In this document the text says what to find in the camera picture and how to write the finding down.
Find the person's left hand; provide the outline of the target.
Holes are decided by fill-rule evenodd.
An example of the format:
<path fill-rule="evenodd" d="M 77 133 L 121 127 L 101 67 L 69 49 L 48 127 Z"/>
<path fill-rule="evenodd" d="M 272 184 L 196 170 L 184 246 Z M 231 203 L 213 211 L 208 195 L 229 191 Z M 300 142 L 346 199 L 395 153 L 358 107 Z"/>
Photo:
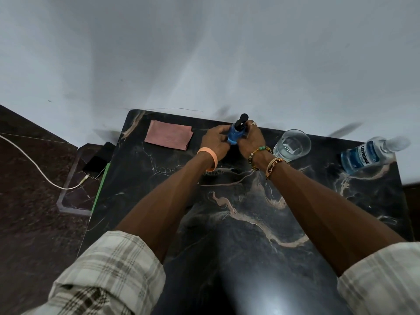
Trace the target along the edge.
<path fill-rule="evenodd" d="M 227 142 L 226 132 L 229 132 L 231 125 L 219 125 L 211 128 L 202 137 L 201 148 L 211 149 L 218 160 L 222 160 L 230 149 L 230 144 Z"/>

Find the person's right hand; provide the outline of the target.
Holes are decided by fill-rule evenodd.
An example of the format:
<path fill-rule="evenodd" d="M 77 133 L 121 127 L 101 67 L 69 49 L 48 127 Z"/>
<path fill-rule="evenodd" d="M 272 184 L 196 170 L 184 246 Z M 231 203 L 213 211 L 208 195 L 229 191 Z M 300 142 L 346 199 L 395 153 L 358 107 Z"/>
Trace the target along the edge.
<path fill-rule="evenodd" d="M 265 146 L 265 139 L 260 130 L 253 120 L 246 121 L 247 134 L 237 140 L 237 145 L 241 155 L 248 159 L 251 153 L 260 147 Z"/>

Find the blue bottle with black pump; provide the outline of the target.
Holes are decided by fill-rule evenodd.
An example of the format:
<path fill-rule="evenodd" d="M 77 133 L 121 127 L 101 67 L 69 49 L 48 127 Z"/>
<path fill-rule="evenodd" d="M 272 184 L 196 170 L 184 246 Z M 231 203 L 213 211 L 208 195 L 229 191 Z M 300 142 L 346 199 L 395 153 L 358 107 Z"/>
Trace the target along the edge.
<path fill-rule="evenodd" d="M 230 145 L 236 145 L 237 140 L 244 136 L 246 132 L 246 122 L 248 121 L 249 116 L 247 114 L 241 114 L 239 120 L 233 123 L 227 134 L 227 142 Z"/>

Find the person's left forearm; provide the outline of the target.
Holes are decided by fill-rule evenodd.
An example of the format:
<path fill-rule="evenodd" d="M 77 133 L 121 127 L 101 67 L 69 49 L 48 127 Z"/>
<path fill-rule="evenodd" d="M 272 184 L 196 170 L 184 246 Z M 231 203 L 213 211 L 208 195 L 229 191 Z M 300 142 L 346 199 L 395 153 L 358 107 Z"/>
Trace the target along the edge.
<path fill-rule="evenodd" d="M 208 167 L 206 156 L 205 153 L 197 154 L 143 197 L 116 230 L 141 238 L 163 262 L 193 190 Z"/>

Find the person's right forearm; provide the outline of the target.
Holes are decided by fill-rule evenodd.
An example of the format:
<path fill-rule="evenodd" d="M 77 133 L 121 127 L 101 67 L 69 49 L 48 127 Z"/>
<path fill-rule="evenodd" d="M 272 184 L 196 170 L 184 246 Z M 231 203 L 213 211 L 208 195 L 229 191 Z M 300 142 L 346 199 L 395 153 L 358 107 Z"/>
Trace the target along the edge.
<path fill-rule="evenodd" d="M 392 244 L 406 242 L 377 218 L 284 161 L 257 152 L 252 164 L 268 172 L 297 222 L 320 254 L 341 276 L 351 266 Z"/>

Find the orange rubber wristband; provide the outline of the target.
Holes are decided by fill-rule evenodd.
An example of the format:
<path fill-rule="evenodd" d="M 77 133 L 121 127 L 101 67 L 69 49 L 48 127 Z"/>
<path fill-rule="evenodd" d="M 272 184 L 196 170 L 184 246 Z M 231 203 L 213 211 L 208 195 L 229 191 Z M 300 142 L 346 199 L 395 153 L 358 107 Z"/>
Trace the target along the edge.
<path fill-rule="evenodd" d="M 207 154 L 206 162 L 208 164 L 208 167 L 206 168 L 206 171 L 213 172 L 218 166 L 218 156 L 211 148 L 208 148 L 208 147 L 200 148 L 197 154 L 201 154 L 201 153 Z"/>

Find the clear drinking glass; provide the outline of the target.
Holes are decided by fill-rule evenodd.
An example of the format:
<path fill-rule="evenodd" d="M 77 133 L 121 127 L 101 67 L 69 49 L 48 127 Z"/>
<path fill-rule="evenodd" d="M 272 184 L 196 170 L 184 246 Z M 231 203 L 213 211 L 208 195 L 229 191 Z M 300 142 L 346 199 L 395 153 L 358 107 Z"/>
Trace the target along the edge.
<path fill-rule="evenodd" d="M 307 155 L 312 147 L 311 139 L 301 130 L 286 131 L 273 148 L 273 155 L 287 163 Z"/>

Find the pink folded cloth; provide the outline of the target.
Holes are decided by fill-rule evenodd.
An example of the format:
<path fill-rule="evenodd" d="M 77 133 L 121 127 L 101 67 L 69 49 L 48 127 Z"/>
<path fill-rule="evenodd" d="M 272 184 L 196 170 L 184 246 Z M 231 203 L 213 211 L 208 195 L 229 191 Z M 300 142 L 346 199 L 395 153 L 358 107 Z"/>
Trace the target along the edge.
<path fill-rule="evenodd" d="M 144 142 L 185 151 L 192 136 L 191 126 L 151 120 Z"/>

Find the clear blue mouthwash bottle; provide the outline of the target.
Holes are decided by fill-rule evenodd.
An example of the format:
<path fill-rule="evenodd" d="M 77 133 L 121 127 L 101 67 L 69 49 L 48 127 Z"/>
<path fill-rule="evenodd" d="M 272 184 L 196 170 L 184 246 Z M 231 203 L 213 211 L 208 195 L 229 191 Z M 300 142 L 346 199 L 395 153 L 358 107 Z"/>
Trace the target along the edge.
<path fill-rule="evenodd" d="M 384 166 L 396 160 L 396 153 L 405 150 L 411 141 L 404 136 L 386 139 L 373 137 L 358 147 L 341 153 L 341 165 L 347 174 L 354 174 L 359 170 Z"/>

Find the black smartphone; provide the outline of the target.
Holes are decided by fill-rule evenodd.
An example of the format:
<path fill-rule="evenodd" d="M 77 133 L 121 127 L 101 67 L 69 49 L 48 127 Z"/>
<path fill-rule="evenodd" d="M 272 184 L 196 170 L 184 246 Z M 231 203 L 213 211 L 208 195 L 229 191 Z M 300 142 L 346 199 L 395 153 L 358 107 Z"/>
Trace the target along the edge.
<path fill-rule="evenodd" d="M 116 145 L 106 142 L 83 167 L 82 172 L 91 179 L 97 179 L 111 162 Z"/>

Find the plaid left shirt sleeve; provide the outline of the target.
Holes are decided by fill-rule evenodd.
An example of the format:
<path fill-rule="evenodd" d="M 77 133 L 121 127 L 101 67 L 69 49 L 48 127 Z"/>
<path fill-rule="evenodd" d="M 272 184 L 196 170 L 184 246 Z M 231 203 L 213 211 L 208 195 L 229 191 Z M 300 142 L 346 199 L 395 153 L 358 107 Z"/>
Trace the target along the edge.
<path fill-rule="evenodd" d="M 21 315 L 150 315 L 165 280 L 141 238 L 108 231 L 60 274 L 47 302 Z"/>

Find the plaid shirt sleeve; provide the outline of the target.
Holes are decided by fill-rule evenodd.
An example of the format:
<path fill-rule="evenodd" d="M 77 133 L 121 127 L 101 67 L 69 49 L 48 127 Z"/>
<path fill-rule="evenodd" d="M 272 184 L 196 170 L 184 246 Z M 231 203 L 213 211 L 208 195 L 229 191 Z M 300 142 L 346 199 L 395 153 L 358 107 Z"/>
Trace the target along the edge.
<path fill-rule="evenodd" d="M 165 280 L 141 238 L 108 231 L 60 274 L 47 302 L 21 315 L 150 315 Z"/>
<path fill-rule="evenodd" d="M 337 289 L 354 315 L 420 315 L 420 242 L 369 255 L 342 274 Z"/>

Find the plaid right shirt sleeve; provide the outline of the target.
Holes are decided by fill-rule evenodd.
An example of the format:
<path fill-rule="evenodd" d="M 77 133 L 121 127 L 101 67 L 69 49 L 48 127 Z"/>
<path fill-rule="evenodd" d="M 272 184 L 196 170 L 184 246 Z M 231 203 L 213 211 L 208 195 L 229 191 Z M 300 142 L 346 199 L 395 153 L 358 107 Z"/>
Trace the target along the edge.
<path fill-rule="evenodd" d="M 337 289 L 354 315 L 420 315 L 420 242 L 369 255 L 342 274 Z"/>

